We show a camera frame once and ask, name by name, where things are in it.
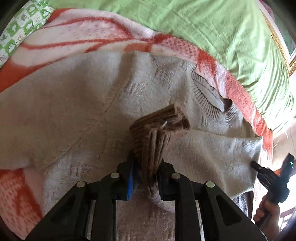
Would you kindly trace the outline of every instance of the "green bed sheet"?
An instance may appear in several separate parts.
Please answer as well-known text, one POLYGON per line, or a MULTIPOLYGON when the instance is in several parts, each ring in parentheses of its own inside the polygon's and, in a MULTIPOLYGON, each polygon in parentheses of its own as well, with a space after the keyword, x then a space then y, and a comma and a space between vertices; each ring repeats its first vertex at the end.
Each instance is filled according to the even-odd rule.
POLYGON ((278 132, 294 99, 283 58, 256 0, 47 0, 53 8, 118 13, 183 38, 225 66, 250 94, 267 126, 278 132))

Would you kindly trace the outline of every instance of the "picture frame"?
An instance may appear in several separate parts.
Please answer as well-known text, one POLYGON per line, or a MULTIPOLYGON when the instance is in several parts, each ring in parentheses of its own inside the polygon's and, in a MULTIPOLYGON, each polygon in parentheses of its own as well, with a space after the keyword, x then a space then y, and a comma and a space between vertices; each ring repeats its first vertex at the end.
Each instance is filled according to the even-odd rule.
POLYGON ((276 13, 264 2, 259 1, 258 3, 266 24, 270 29, 271 36, 283 56, 290 77, 296 70, 296 44, 276 13))

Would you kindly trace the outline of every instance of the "gold frame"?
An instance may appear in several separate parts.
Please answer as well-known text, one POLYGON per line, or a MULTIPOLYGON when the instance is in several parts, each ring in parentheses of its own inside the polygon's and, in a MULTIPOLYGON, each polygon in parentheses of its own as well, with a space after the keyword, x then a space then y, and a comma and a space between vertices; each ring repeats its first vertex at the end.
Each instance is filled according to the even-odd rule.
POLYGON ((279 51, 281 52, 281 54, 284 58, 285 65, 287 67, 289 77, 290 77, 294 73, 294 71, 296 70, 296 56, 293 58, 291 63, 289 63, 289 60, 287 58, 287 55, 286 55, 285 50, 283 48, 283 45, 282 45, 281 41, 279 40, 279 37, 277 36, 273 26, 271 25, 270 21, 267 19, 267 17, 264 14, 263 14, 263 16, 265 18, 267 26, 269 27, 269 29, 271 31, 271 36, 272 36, 273 40, 275 41, 279 51))

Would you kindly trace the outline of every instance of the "human hand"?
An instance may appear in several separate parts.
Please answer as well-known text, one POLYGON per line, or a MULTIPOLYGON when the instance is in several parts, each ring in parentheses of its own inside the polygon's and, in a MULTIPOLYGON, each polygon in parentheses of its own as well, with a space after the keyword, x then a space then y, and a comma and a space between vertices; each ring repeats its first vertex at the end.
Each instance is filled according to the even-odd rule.
POLYGON ((254 221, 258 222, 261 218, 264 217, 263 208, 265 207, 271 213, 271 217, 268 220, 268 223, 261 229, 261 231, 265 234, 268 241, 274 241, 279 235, 280 210, 277 205, 267 201, 266 198, 267 195, 262 198, 259 208, 256 210, 254 221))

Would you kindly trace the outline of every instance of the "wall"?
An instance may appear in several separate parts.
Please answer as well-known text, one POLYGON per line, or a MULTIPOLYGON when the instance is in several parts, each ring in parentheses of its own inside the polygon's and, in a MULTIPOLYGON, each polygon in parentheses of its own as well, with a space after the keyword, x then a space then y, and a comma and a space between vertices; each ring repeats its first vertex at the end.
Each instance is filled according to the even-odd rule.
MULTIPOLYGON (((296 71, 290 77, 290 91, 296 105, 296 71)), ((274 137, 274 146, 272 165, 269 167, 273 171, 281 168, 282 162, 288 153, 296 157, 296 120, 286 133, 274 137)))

